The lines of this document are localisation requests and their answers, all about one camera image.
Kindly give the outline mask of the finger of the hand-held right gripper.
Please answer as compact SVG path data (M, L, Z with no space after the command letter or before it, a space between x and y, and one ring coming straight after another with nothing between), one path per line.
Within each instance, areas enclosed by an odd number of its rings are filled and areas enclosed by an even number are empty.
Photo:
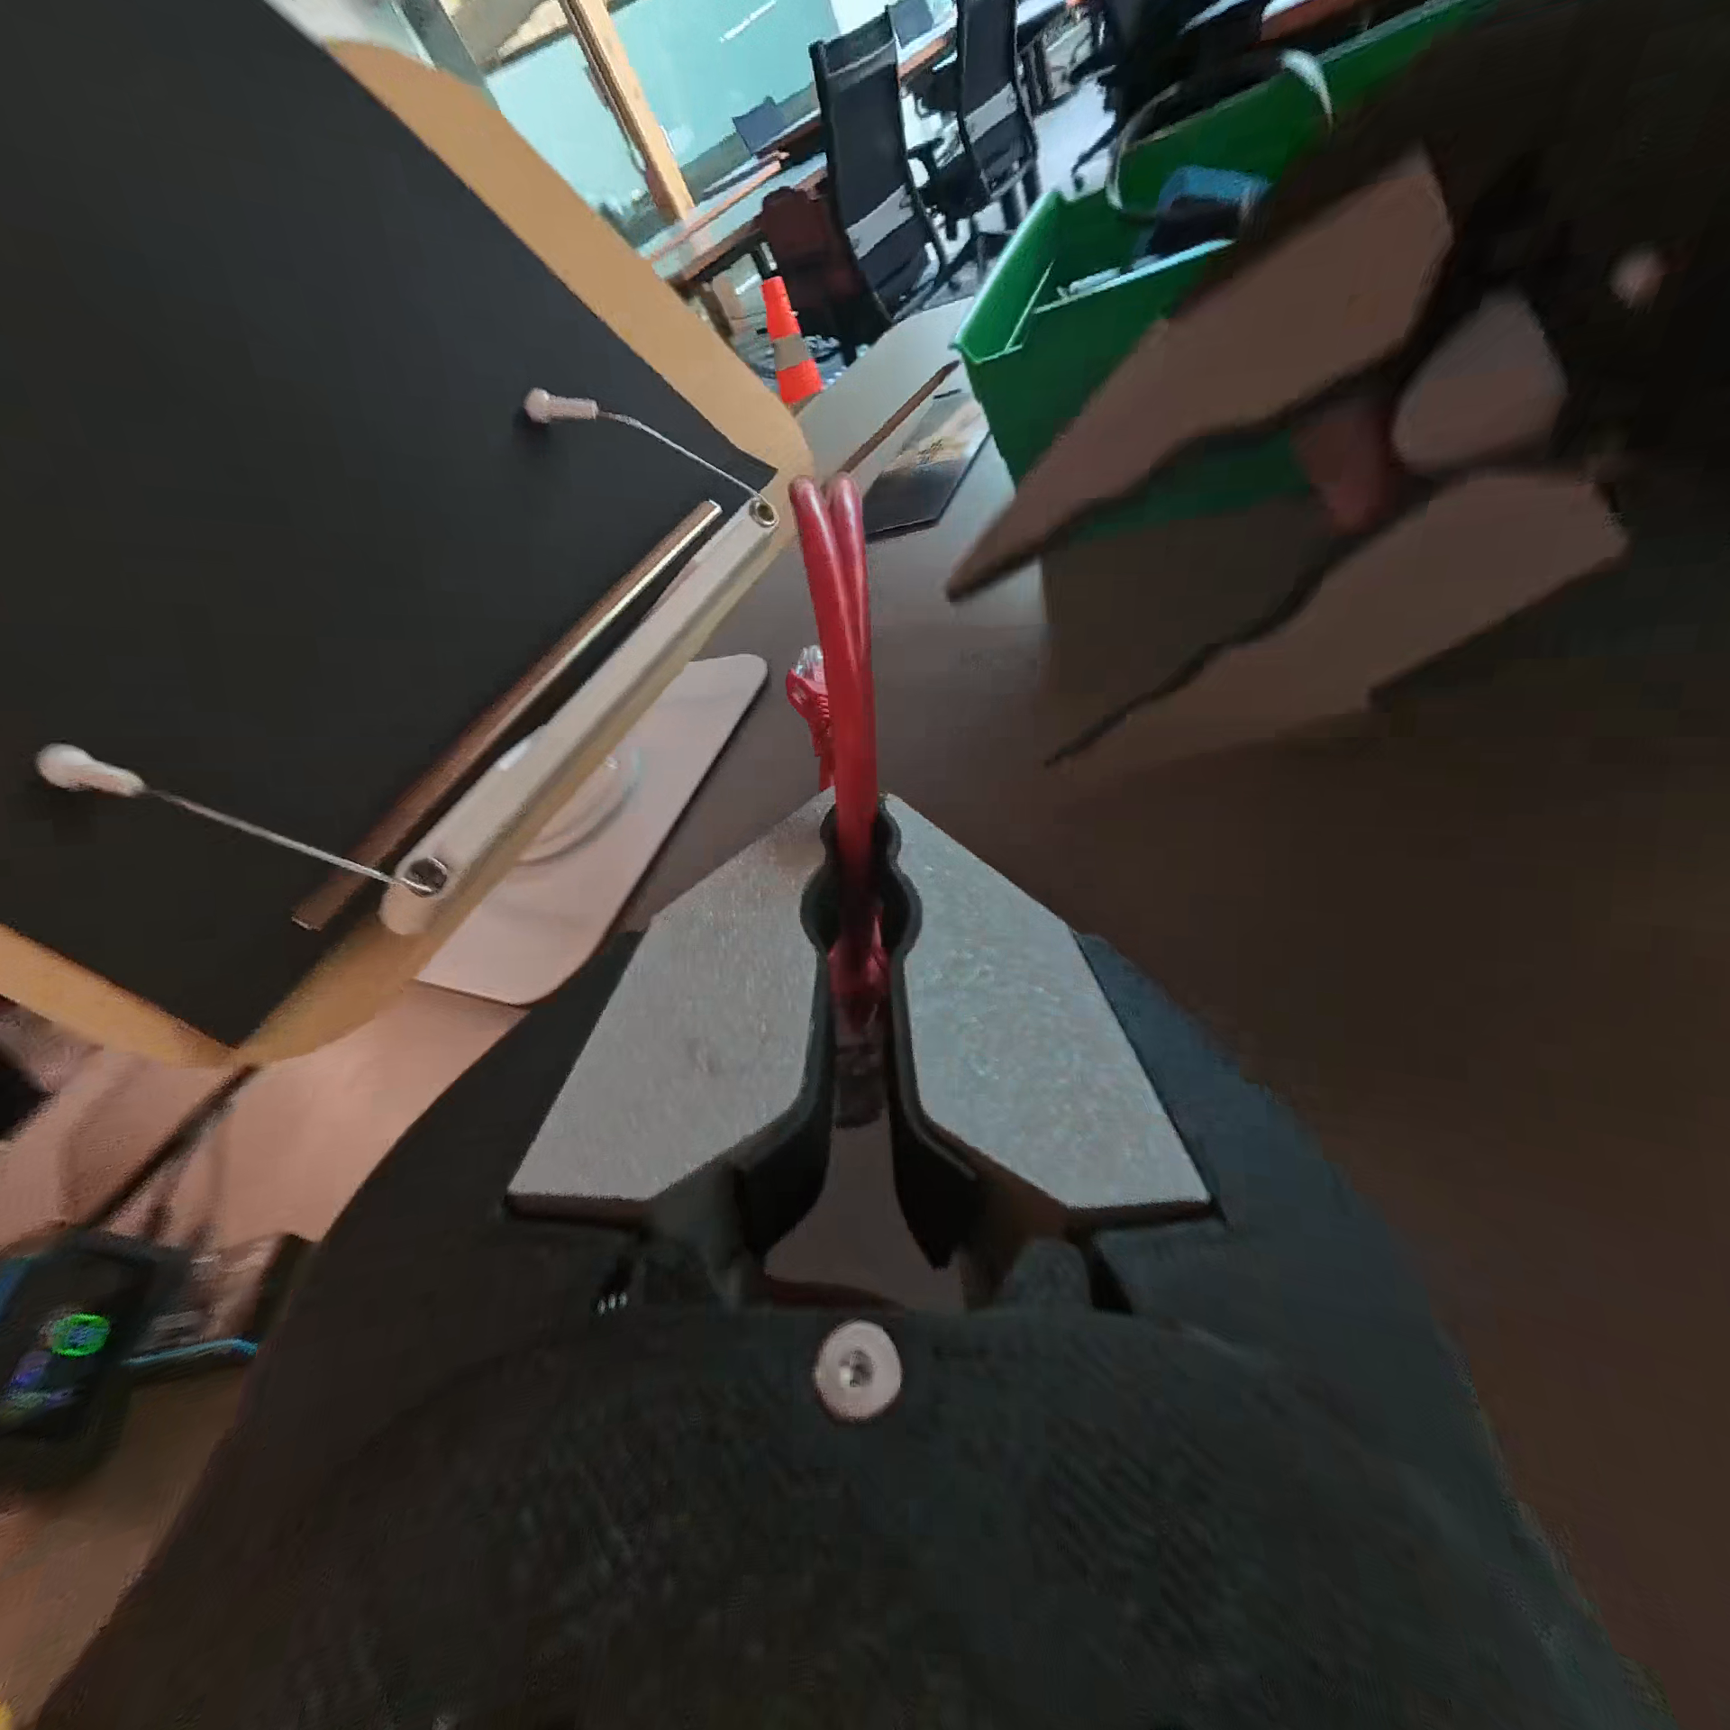
M1410 151L1137 343L1049 443L948 581L963 600L1036 561L1186 452L1292 417L1392 359L1454 248Z
M1156 767L1313 731L1374 695L1627 561L1633 543L1597 488L1493 471L1313 573L1234 634L1169 655L1159 678L1067 729L1049 764L1128 736Z

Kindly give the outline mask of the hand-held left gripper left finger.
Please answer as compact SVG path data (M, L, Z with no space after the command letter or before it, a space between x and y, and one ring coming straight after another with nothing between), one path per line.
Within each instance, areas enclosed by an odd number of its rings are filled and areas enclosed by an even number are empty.
M651 920L509 1184L521 1218L766 1259L829 1173L820 795Z

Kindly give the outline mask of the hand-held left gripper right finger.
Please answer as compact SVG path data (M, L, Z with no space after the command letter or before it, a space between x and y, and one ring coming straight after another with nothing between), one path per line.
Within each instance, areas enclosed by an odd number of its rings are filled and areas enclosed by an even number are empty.
M930 1265L1206 1218L1214 1196L1081 938L897 799L880 809L887 1106Z

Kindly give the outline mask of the green plastic bin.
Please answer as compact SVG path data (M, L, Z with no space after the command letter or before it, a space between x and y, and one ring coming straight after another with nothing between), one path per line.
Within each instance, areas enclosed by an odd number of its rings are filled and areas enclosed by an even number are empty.
M1288 67L1134 143L1096 191L1049 188L995 264L957 334L973 398L1014 482L1079 415L1156 323L1195 292L1223 243L1137 255L1173 176L1220 170L1277 183L1334 124L1483 4L1423 4L1310 67Z

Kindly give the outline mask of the person's right hand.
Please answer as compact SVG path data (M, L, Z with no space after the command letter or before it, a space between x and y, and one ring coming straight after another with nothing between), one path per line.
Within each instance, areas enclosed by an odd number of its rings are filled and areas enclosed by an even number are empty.
M1405 467L1385 402L1331 401L1294 429L1292 449L1342 536L1375 531L1395 510Z

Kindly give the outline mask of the blue pouch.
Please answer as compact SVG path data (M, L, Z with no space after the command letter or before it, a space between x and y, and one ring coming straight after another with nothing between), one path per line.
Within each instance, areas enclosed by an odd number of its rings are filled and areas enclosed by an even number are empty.
M1187 164L1162 187L1146 229L1146 255L1166 258L1230 244L1262 205L1270 179L1242 170Z

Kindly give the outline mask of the black office chair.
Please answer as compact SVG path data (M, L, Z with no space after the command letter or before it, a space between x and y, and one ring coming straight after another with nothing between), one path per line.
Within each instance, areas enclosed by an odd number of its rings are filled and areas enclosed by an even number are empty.
M949 277L908 151L897 49L890 9L811 49L829 168L811 296L844 363Z
M1039 150L1019 76L1017 4L957 6L954 145L929 196L945 231L967 228L967 255L984 277L1039 197Z

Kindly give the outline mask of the dark mouse pad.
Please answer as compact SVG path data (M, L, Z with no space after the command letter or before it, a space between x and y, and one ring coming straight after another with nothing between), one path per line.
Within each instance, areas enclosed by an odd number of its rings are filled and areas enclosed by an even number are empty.
M984 409L972 394L944 392L924 402L862 497L867 543L939 523L989 438Z

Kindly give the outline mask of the thin wooden stick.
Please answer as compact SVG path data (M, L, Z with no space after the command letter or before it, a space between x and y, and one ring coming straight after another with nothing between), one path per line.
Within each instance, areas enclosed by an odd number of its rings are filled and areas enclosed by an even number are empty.
M853 475L873 461L934 397L945 392L960 373L960 362L949 359L933 371L894 409L878 412L858 401L841 401L839 382L829 394L820 397L803 415L801 430L807 438L814 458L814 478L833 480Z

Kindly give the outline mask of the orange traffic cone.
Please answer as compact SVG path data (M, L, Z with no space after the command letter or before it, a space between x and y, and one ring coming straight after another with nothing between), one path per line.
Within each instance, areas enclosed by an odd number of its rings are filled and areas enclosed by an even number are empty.
M777 392L782 402L799 414L806 402L822 394L825 378L790 301L785 279L782 276L766 277L761 290Z

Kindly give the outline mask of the grey top desk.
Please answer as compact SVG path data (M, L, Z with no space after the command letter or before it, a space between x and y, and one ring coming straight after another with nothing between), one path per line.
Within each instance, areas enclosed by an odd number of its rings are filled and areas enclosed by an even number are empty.
M761 211L770 192L785 188L820 191L829 178L822 151L801 162L774 155L743 171L724 191L645 243L641 258L676 295L703 313L724 339L746 336L750 318L730 273L754 262L757 276L774 276L774 261L761 233Z

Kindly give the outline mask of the small black box blue trim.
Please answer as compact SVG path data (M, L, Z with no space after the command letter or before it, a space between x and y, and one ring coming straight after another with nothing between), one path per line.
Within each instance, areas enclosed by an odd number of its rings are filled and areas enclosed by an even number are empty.
M128 1361L135 1385L245 1370L258 1357L255 1313L263 1253L254 1247L213 1250L189 1270L175 1303L141 1337Z

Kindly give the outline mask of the black device with screen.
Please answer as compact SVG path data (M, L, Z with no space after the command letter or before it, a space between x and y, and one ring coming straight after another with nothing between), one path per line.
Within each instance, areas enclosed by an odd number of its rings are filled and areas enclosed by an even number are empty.
M132 1361L187 1268L184 1250L102 1230L4 1250L4 1494L68 1487L112 1451Z

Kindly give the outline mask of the black board book stand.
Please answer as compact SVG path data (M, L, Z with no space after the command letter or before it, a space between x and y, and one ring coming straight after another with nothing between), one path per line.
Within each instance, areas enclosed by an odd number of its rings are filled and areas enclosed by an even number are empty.
M4 1000L175 1068L408 984L790 543L790 412L469 84L4 4Z

